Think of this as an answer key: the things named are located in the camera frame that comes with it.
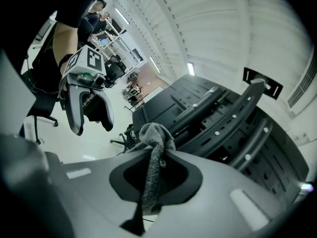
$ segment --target ceiling beam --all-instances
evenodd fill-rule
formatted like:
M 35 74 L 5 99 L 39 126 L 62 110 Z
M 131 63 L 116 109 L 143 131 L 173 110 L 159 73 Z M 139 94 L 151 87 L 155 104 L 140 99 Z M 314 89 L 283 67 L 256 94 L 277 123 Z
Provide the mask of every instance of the ceiling beam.
M 239 13 L 240 29 L 240 57 L 237 63 L 237 72 L 233 82 L 233 89 L 237 93 L 243 91 L 242 78 L 244 67 L 248 66 L 251 44 L 251 19 L 248 0 L 236 0 Z
M 163 15 L 166 19 L 166 22 L 170 26 L 172 33 L 174 35 L 175 41 L 177 43 L 178 49 L 179 49 L 179 54 L 182 59 L 182 66 L 183 66 L 183 71 L 186 71 L 187 73 L 187 63 L 188 63 L 188 56 L 187 56 L 187 51 L 185 49 L 184 41 L 181 36 L 181 33 L 179 31 L 179 28 L 172 16 L 172 13 L 168 9 L 166 3 L 164 0 L 155 0 L 158 6 L 160 7 L 161 11 L 163 12 Z
M 170 61 L 168 60 L 165 51 L 163 50 L 163 47 L 160 44 L 160 39 L 155 35 L 151 25 L 149 24 L 147 18 L 144 16 L 144 14 L 142 13 L 142 10 L 140 9 L 140 7 L 138 7 L 133 0 L 126 0 L 129 5 L 131 6 L 131 9 L 137 14 L 137 16 L 141 19 L 143 26 L 145 27 L 146 31 L 149 33 L 151 39 L 154 41 L 155 46 L 159 52 L 158 56 L 163 60 L 164 63 L 170 64 Z M 160 64 L 160 61 L 158 61 L 158 66 L 161 70 L 164 70 L 166 72 L 169 71 L 171 73 L 171 69 L 170 68 L 163 68 L 163 66 Z M 171 76 L 173 77 L 173 79 L 176 79 L 176 75 L 175 73 L 171 73 Z

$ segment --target fluorescent light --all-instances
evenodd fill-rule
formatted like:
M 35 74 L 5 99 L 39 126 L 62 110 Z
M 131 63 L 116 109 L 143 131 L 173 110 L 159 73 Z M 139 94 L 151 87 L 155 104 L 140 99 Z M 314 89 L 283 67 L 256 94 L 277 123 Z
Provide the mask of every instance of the fluorescent light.
M 130 23 L 129 23 L 129 21 L 128 20 L 126 20 L 126 18 L 121 14 L 121 12 L 116 8 L 115 9 L 118 13 L 119 13 L 119 15 L 123 18 L 123 20 L 125 21 L 125 23 L 127 23 L 128 25 L 130 25 Z
M 189 62 L 187 63 L 187 66 L 188 66 L 188 70 L 189 70 L 189 74 L 195 76 L 195 72 L 194 72 L 194 64 Z
M 151 59 L 152 63 L 154 64 L 155 68 L 156 68 L 156 69 L 158 70 L 158 72 L 160 73 L 160 70 L 159 70 L 157 64 L 154 62 L 153 58 L 150 57 L 150 59 Z

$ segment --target air conditioner grille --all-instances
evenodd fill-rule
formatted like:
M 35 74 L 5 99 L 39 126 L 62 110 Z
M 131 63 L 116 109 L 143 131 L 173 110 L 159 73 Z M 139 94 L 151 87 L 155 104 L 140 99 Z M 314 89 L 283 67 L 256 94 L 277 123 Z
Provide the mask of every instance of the air conditioner grille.
M 302 95 L 306 92 L 307 88 L 310 86 L 316 74 L 317 74 L 317 58 L 316 58 L 316 54 L 314 53 L 311 65 L 308 68 L 306 75 L 304 76 L 302 82 L 297 87 L 296 91 L 292 94 L 292 96 L 287 101 L 290 108 L 293 107 L 296 104 L 296 102 L 302 97 Z

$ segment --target black hair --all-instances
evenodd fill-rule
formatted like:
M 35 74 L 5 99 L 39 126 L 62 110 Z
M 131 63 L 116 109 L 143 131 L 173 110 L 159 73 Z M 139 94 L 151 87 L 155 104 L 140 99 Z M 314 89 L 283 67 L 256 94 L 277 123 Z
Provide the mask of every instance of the black hair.
M 105 8 L 105 6 L 107 5 L 105 0 L 97 0 L 98 2 L 102 2 L 103 3 L 103 9 Z

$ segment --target tube light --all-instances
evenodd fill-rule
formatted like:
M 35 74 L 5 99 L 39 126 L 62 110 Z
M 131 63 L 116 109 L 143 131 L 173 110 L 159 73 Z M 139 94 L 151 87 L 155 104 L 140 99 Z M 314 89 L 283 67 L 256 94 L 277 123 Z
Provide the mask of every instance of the tube light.
M 150 59 L 151 59 L 152 63 L 154 64 L 155 68 L 156 68 L 156 69 L 158 70 L 158 72 L 160 73 L 160 70 L 159 70 L 157 64 L 154 62 L 153 58 L 150 57 Z
M 194 72 L 194 64 L 189 62 L 187 63 L 187 66 L 188 66 L 188 70 L 189 70 L 189 74 L 195 76 L 195 72 Z
M 123 20 L 125 21 L 125 23 L 127 23 L 128 25 L 130 25 L 130 23 L 129 23 L 129 21 L 121 14 L 121 12 L 116 8 L 115 9 L 118 13 L 119 13 L 119 15 L 123 18 Z

